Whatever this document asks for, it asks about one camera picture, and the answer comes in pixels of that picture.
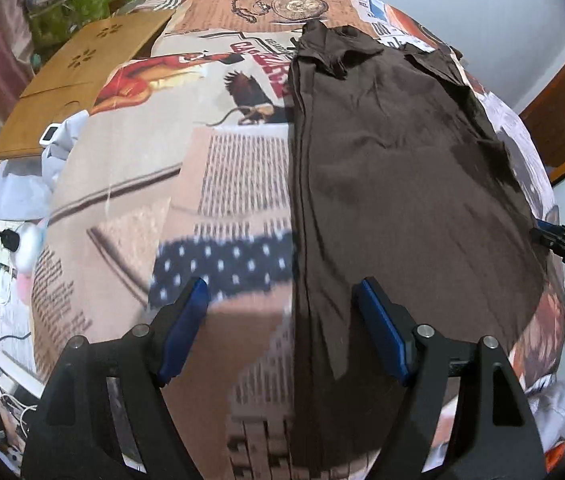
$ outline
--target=blue gripper pad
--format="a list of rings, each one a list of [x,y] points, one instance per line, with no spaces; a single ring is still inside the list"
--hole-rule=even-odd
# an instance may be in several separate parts
[[[415,321],[405,307],[389,300],[374,278],[360,282],[357,300],[386,373],[406,386],[417,368]]]
[[[195,280],[188,297],[179,298],[174,307],[178,310],[176,321],[169,329],[163,346],[162,364],[158,371],[158,381],[168,383],[182,371],[202,319],[207,315],[210,294],[207,283],[200,278]]]

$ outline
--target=bed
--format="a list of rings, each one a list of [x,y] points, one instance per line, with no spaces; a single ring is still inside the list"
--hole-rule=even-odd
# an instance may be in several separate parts
[[[459,53],[379,0],[147,0],[136,10],[162,9],[175,13],[152,57],[112,74],[58,181],[32,292],[38,374],[49,377],[74,333],[96,342],[152,319],[152,305],[186,279],[165,254],[196,254],[190,270],[203,274],[211,272],[201,268],[205,256],[225,250],[227,240],[232,251],[244,243],[240,252],[268,237],[277,272],[263,276],[264,290],[235,274],[213,288],[187,366],[163,395],[204,478],[313,478],[294,466],[287,441],[293,244],[289,126],[281,117],[295,42],[302,24],[316,18],[355,25],[387,46],[439,48],[456,60]],[[558,222],[520,118],[457,66],[505,143],[531,211]],[[245,88],[253,85],[272,105],[256,110],[259,116],[245,111]],[[245,174],[258,181],[255,191]],[[507,348],[524,388],[557,367],[565,339],[561,266],[550,267],[534,317]],[[448,440],[454,411],[451,400],[435,445]],[[374,457],[370,450],[323,474],[363,478]]]

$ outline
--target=silver screw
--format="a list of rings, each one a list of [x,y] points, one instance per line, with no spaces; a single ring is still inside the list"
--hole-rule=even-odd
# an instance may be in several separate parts
[[[489,348],[498,348],[498,340],[492,335],[486,335],[485,338],[483,338],[483,343]]]
[[[144,337],[149,333],[149,325],[140,324],[131,329],[131,333],[136,337]]]
[[[85,337],[81,336],[81,335],[74,335],[69,341],[67,341],[67,344],[73,348],[80,348],[83,343],[85,342]]]
[[[433,329],[433,327],[429,326],[429,325],[418,325],[417,332],[422,337],[426,337],[426,338],[430,338],[436,333],[436,331]]]

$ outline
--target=dark green object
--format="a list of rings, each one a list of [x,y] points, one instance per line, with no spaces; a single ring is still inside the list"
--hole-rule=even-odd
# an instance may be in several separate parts
[[[36,50],[56,50],[87,23],[108,18],[130,1],[53,0],[29,14]]]

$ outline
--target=black cable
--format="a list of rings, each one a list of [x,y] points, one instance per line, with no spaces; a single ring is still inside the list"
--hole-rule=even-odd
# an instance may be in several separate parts
[[[0,337],[0,342],[4,341],[5,339],[19,339],[20,341],[27,339],[32,333],[29,332],[25,335],[3,335]]]

